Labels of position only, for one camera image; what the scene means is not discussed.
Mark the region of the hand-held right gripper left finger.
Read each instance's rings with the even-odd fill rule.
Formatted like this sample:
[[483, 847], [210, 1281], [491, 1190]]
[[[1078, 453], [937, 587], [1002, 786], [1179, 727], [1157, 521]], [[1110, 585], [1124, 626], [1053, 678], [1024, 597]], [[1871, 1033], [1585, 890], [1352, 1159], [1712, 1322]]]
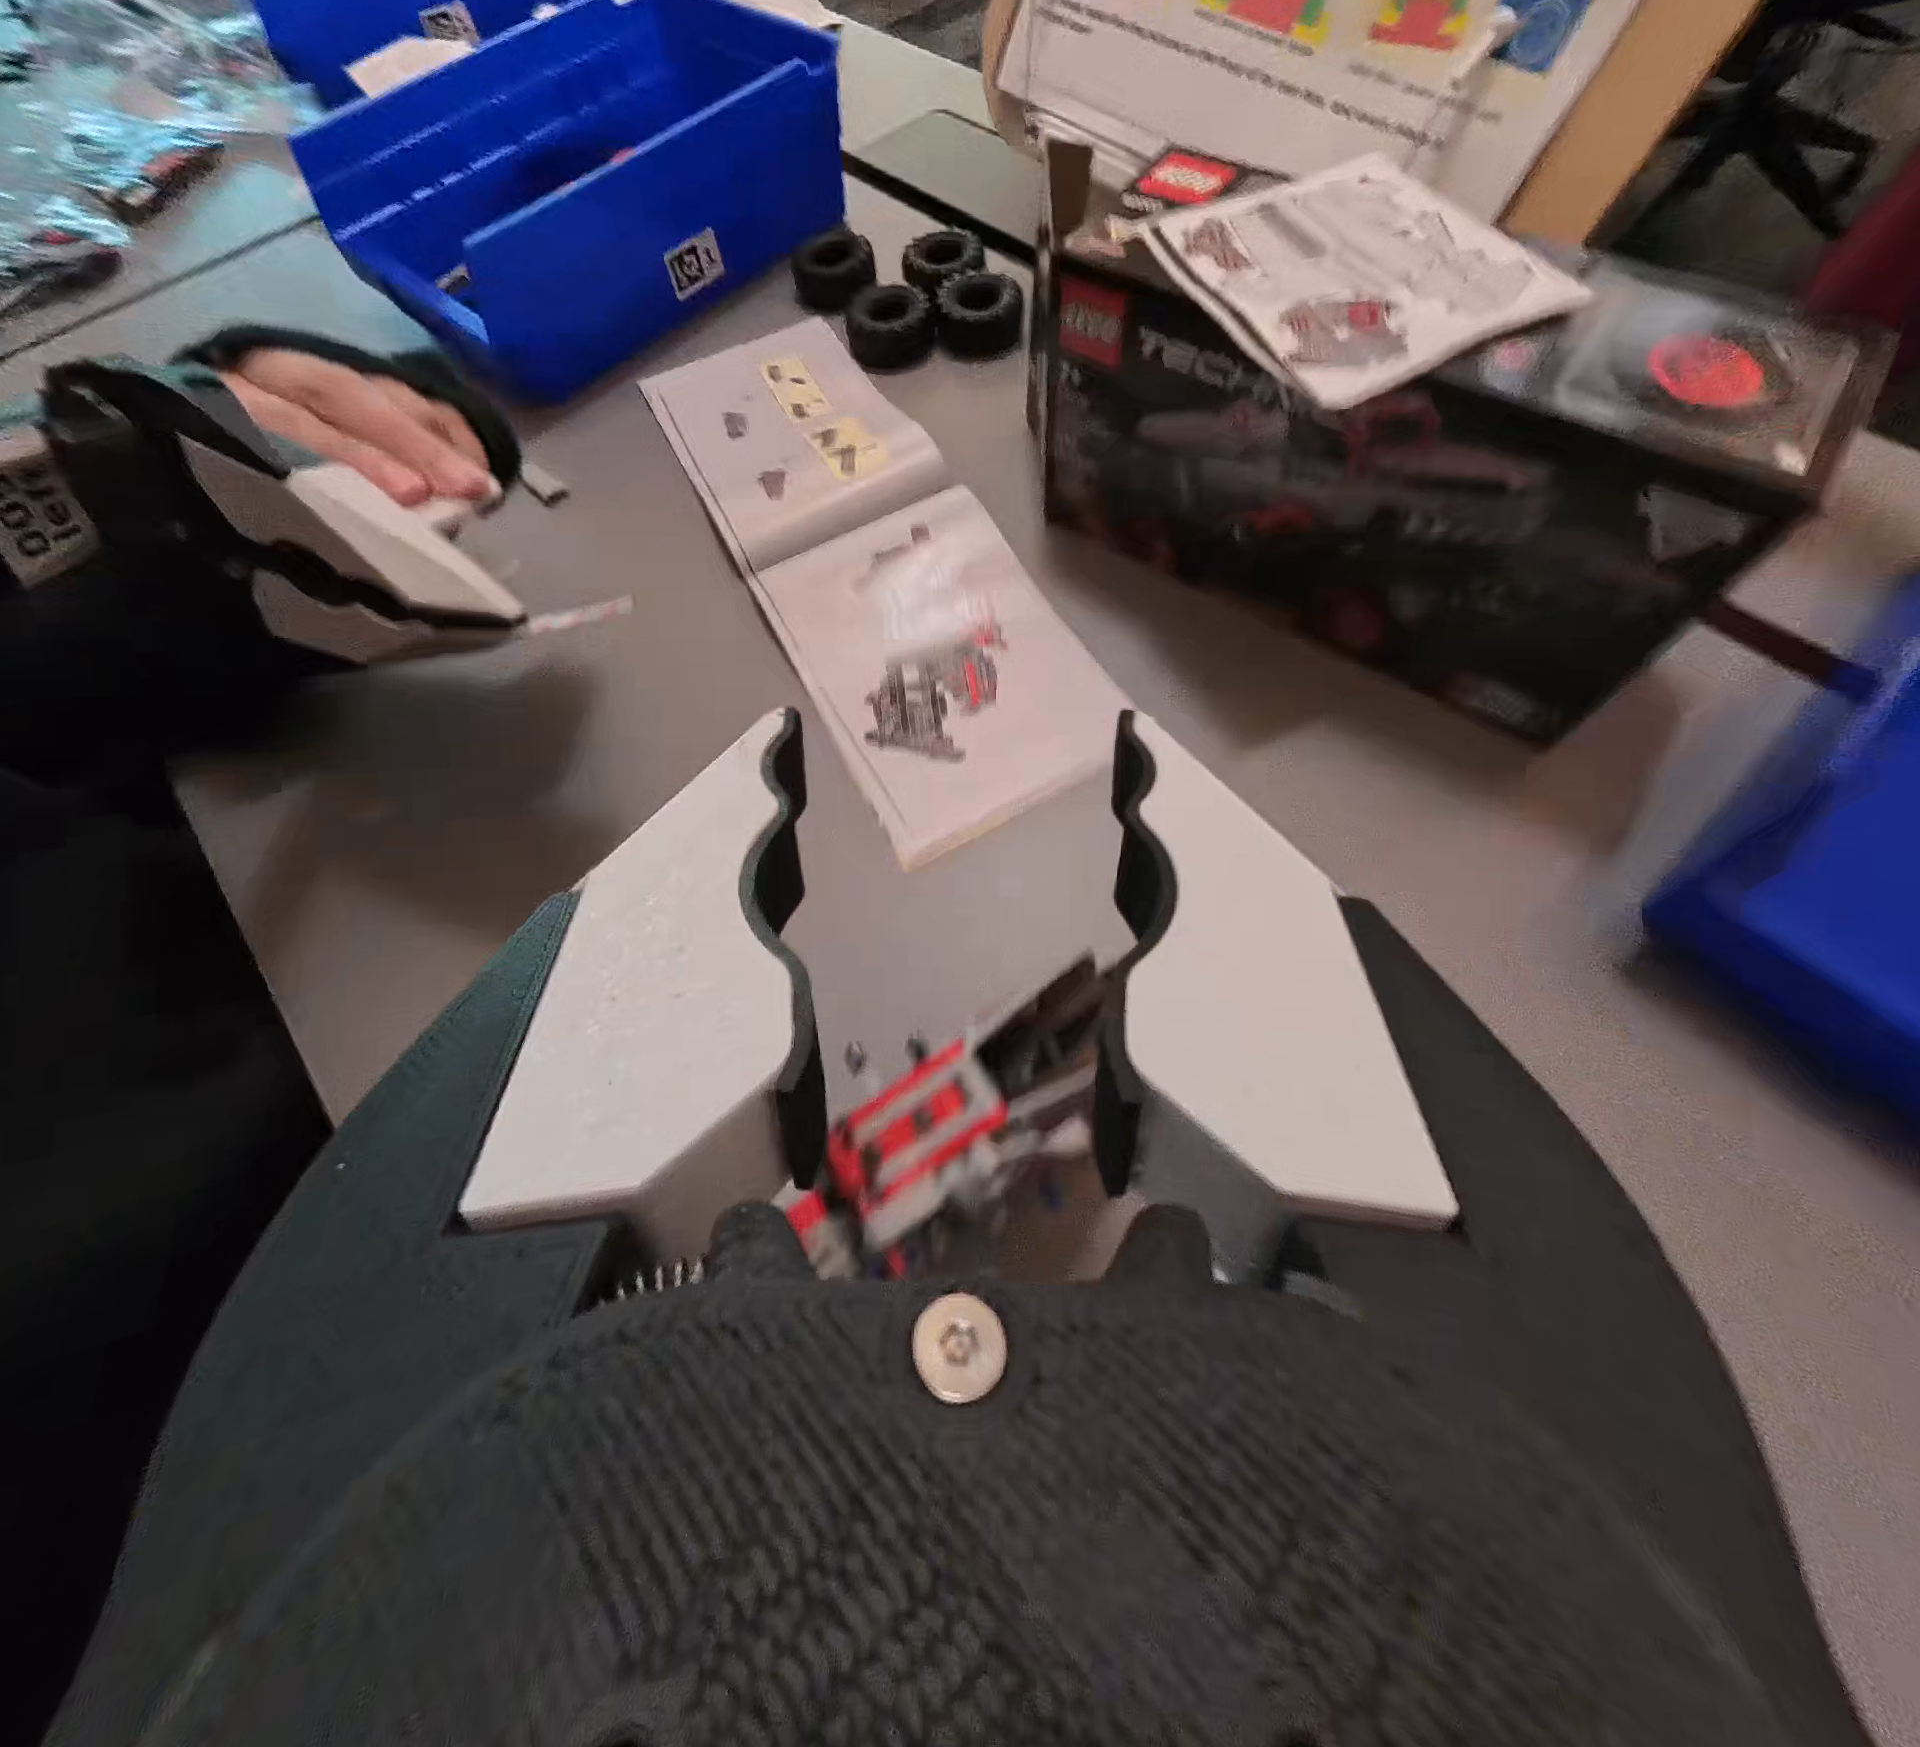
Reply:
[[810, 1190], [828, 1112], [807, 973], [803, 726], [760, 716], [564, 900], [463, 1195], [478, 1233], [707, 1233]]

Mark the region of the clear plastic bag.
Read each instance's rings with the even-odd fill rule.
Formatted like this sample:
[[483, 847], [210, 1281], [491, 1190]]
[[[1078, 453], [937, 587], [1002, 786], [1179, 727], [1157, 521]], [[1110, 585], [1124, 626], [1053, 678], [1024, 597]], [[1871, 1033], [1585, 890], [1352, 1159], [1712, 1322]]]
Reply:
[[234, 152], [285, 145], [320, 120], [250, 0], [2, 0], [2, 28], [2, 159], [105, 111], [215, 134], [212, 176]]

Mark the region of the open instruction booklet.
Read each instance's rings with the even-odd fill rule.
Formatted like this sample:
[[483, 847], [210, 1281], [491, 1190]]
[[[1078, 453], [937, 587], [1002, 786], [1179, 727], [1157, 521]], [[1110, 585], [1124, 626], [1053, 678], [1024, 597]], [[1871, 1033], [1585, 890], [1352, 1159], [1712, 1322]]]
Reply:
[[1121, 688], [830, 322], [641, 395], [901, 868], [1110, 771]]

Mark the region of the white paper sheet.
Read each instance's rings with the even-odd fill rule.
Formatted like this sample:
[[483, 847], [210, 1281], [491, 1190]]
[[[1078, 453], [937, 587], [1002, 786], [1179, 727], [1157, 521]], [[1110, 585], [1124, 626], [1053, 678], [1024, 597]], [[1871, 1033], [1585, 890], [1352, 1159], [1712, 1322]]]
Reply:
[[344, 72], [361, 99], [376, 101], [469, 57], [473, 51], [476, 42], [469, 39], [403, 34], [372, 55], [348, 62]]

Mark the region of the blue bin with printed tag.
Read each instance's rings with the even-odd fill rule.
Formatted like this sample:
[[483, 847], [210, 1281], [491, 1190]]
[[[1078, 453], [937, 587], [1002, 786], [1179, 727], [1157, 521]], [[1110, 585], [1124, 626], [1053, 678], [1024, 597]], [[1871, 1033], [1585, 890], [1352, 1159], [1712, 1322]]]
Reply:
[[496, 389], [559, 402], [843, 221], [839, 37], [574, 0], [304, 130], [334, 248]]

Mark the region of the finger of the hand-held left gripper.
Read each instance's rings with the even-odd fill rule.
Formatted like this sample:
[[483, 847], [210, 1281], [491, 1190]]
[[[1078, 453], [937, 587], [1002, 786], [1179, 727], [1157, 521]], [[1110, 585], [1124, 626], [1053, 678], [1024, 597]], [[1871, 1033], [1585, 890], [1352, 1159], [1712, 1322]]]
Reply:
[[199, 492], [261, 549], [318, 559], [415, 616], [479, 626], [525, 621], [502, 582], [352, 468], [325, 462], [274, 475], [187, 438], [180, 456]]
[[253, 576], [253, 600], [276, 641], [348, 668], [493, 651], [511, 641], [511, 628], [437, 628], [411, 616], [395, 621], [363, 604], [327, 604], [274, 571]]

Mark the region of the grey and red sticker sheet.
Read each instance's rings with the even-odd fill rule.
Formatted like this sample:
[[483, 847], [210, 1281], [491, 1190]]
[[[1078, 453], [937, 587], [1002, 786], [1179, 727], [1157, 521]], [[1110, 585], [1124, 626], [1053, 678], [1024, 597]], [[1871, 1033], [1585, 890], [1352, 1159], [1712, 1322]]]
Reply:
[[1379, 153], [1169, 209], [1133, 238], [1251, 358], [1327, 413], [1592, 302], [1577, 274]]

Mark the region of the small bag of parts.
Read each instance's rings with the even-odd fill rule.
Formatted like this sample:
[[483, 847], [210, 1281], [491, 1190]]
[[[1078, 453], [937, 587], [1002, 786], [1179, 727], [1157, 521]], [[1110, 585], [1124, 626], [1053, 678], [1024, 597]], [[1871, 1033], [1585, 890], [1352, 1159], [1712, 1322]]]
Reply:
[[2, 321], [89, 294], [135, 231], [221, 159], [215, 134], [83, 111], [41, 152], [5, 155]]

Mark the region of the person's left hand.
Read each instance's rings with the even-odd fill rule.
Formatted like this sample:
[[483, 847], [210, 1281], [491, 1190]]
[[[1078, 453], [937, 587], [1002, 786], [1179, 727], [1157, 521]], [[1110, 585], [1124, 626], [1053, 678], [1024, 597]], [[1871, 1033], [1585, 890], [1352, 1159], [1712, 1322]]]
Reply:
[[403, 508], [483, 508], [502, 494], [467, 418], [388, 377], [272, 346], [218, 375], [264, 434], [354, 469]]

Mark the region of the toy brick vehicle model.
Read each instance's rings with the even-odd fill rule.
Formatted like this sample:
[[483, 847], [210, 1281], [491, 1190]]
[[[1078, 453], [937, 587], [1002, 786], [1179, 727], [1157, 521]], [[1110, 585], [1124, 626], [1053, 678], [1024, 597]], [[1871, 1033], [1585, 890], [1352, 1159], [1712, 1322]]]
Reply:
[[1083, 954], [942, 1048], [915, 1042], [885, 1088], [834, 1122], [784, 1216], [824, 1281], [907, 1281], [1005, 1229], [1024, 1184], [1093, 1151], [1110, 973]]

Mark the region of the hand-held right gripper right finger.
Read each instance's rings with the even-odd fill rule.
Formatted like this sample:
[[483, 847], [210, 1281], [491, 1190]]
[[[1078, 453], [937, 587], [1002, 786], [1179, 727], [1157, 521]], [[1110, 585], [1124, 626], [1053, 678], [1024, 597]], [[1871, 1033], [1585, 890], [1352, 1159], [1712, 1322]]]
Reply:
[[1114, 815], [1131, 945], [1097, 1033], [1108, 1193], [1215, 1233], [1451, 1229], [1458, 1193], [1337, 885], [1137, 711], [1117, 723]]

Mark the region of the grey desk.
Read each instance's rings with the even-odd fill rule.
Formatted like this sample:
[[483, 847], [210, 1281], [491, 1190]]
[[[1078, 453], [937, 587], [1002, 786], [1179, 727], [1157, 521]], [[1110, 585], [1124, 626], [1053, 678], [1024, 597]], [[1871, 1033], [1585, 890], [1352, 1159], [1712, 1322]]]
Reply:
[[[285, 152], [210, 189], [103, 301], [5, 331], [5, 395], [56, 360], [161, 356], [231, 321], [414, 345], [314, 224]], [[901, 872], [646, 411], [637, 375], [794, 313], [773, 273], [572, 402], [515, 413], [569, 499], [515, 495], [469, 538], [534, 611], [633, 599], [633, 614], [344, 681], [262, 758], [180, 769], [181, 809], [336, 1124], [541, 898], [790, 700], [807, 713], [810, 793], [791, 940], [835, 1107], [847, 1043], [892, 1068], [908, 1035], [1124, 945], [1101, 781]], [[1021, 355], [937, 358], [885, 390], [1127, 697], [1390, 914], [1635, 1195], [1738, 1378], [1862, 1715], [1880, 1742], [1916, 1743], [1916, 1150], [1663, 968], [1628, 967], [1645, 892], [1805, 688], [1692, 632], [1564, 745], [1528, 753], [1050, 534], [1022, 383]], [[1915, 458], [1869, 436], [1741, 607], [1839, 645], [1915, 562]]]

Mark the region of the dark toy box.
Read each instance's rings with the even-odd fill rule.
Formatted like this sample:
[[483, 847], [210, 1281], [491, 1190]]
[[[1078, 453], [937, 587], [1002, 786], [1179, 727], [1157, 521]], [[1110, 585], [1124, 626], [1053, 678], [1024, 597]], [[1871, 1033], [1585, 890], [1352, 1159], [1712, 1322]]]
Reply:
[[1549, 748], [1819, 510], [1892, 338], [1523, 238], [1589, 301], [1330, 411], [1048, 145], [1029, 423], [1048, 521]]

